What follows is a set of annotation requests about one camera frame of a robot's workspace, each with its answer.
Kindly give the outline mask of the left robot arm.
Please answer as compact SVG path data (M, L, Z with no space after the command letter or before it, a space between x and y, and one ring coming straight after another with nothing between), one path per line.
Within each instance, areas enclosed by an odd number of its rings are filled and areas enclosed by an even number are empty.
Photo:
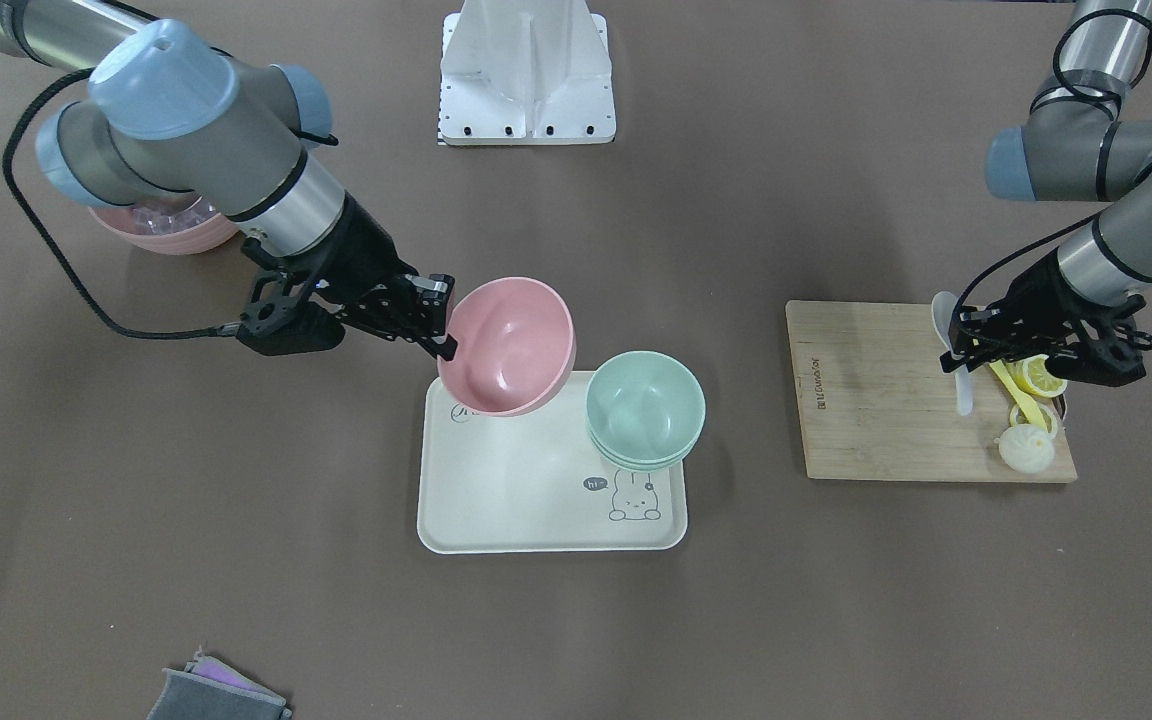
M1152 1L1079 1L1023 126L990 146L990 191L1097 200L1037 242L1043 259L984 306L957 300L943 372L1043 355L1053 376L1119 387L1146 374L1152 334L1135 314L1152 287L1152 120L1121 118L1152 59Z

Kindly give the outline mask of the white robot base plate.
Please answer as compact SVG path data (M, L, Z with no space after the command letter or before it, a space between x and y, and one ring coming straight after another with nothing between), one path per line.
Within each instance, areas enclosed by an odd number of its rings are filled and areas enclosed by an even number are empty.
M435 137L445 146L611 143L607 20L585 1L467 1L442 22Z

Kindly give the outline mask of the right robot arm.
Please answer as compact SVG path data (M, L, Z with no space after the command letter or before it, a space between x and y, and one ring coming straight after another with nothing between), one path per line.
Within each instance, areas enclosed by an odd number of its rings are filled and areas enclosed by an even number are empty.
M265 356L329 350L347 328L450 361L450 275L420 275L311 154L333 145L329 100L293 65L252 67L173 18L116 1L0 1L0 53L59 69L3 149L3 179L31 223L13 162L38 111L84 81L88 99L38 129L41 173L90 209L187 195L244 236L259 268L236 323L177 340L237 338Z

